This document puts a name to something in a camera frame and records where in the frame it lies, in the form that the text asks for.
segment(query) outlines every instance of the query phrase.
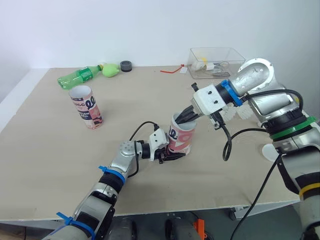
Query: clear plastic container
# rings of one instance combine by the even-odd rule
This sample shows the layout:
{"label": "clear plastic container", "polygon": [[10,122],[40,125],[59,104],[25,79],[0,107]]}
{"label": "clear plastic container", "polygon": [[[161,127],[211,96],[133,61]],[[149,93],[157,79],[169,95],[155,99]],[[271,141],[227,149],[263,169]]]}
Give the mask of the clear plastic container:
{"label": "clear plastic container", "polygon": [[196,47],[190,49],[187,67],[194,79],[227,79],[244,62],[231,47]]}

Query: blue cable tie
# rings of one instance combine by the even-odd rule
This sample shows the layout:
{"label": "blue cable tie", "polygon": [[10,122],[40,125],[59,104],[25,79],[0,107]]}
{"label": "blue cable tie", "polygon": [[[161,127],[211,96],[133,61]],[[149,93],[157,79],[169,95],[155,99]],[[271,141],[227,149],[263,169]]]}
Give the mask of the blue cable tie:
{"label": "blue cable tie", "polygon": [[71,216],[68,217],[61,212],[57,212],[56,214],[64,220],[65,225],[72,224],[72,225],[82,227],[91,234],[91,240],[95,240],[96,238],[95,231],[91,227],[89,227],[87,224],[84,224],[83,222],[80,222],[80,221],[74,221],[74,219]]}
{"label": "blue cable tie", "polygon": [[229,95],[232,97],[234,100],[235,106],[239,107],[242,105],[242,101],[238,98],[237,94],[235,91],[230,87],[228,80],[223,80],[221,82],[221,86],[225,88],[225,90],[229,93]]}
{"label": "blue cable tie", "polygon": [[123,184],[125,184],[126,179],[120,172],[109,169],[106,166],[99,166],[99,169],[101,169],[102,172],[104,172],[104,173],[110,173],[110,174],[116,175],[117,177],[119,177],[122,180]]}

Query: white wall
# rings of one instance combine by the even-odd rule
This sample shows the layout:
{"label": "white wall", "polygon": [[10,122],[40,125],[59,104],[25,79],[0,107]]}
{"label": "white wall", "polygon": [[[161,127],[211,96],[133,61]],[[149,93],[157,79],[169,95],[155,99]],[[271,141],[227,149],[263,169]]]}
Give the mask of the white wall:
{"label": "white wall", "polygon": [[0,103],[29,71],[29,65],[0,39]]}
{"label": "white wall", "polygon": [[185,63],[191,47],[266,58],[320,116],[319,0],[6,0],[3,32],[32,68]]}

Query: table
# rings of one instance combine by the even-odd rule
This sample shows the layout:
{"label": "table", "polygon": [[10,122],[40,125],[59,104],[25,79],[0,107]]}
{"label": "table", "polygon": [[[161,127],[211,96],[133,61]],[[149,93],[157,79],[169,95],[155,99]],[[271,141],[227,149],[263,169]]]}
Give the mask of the table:
{"label": "table", "polygon": [[[161,73],[163,68],[135,67],[88,81],[104,117],[103,125],[94,130],[86,128],[68,91],[57,84],[58,77],[75,69],[50,69],[0,133],[0,220],[58,219],[56,212],[71,216],[100,179],[98,166],[112,161],[119,144],[140,123],[155,121],[167,131],[172,114],[190,105],[195,80],[189,73]],[[210,82],[197,80],[199,88]],[[236,117],[227,127],[234,134],[257,127],[257,121]],[[152,126],[145,126],[135,139],[147,140],[152,131]],[[261,154],[271,140],[263,132],[238,136],[228,162],[222,160],[225,142],[222,130],[214,130],[207,117],[199,118],[190,154],[164,164],[140,160],[139,173],[119,194],[115,214],[251,204],[272,165]],[[297,200],[275,170],[258,202]]]}

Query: pink paper cup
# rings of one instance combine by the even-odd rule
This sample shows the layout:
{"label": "pink paper cup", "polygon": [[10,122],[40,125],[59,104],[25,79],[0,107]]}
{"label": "pink paper cup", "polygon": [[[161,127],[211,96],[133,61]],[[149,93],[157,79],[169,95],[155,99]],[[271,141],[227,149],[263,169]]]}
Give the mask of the pink paper cup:
{"label": "pink paper cup", "polygon": [[168,149],[172,153],[188,154],[191,149],[191,140],[197,125],[196,121],[190,121],[182,124],[177,124],[175,119],[180,113],[175,113],[171,119],[169,130]]}
{"label": "pink paper cup", "polygon": [[103,118],[96,104],[90,87],[79,85],[69,91],[69,96],[89,129],[96,129],[103,123]]}

